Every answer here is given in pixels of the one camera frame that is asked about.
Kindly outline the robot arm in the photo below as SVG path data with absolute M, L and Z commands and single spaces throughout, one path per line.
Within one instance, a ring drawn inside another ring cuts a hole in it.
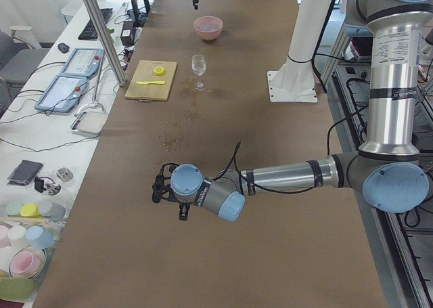
M 259 191 L 299 194 L 330 185 L 360 192 L 372 207 L 404 213 L 421 204 L 430 183 L 412 143 L 418 97 L 421 29 L 432 15 L 432 0 L 348 0 L 346 21 L 363 24 L 373 35 L 367 138 L 353 152 L 323 160 L 240 171 L 231 159 L 216 177 L 192 164 L 166 163 L 152 186 L 152 200 L 179 205 L 179 218 L 198 206 L 235 221 L 246 196 Z

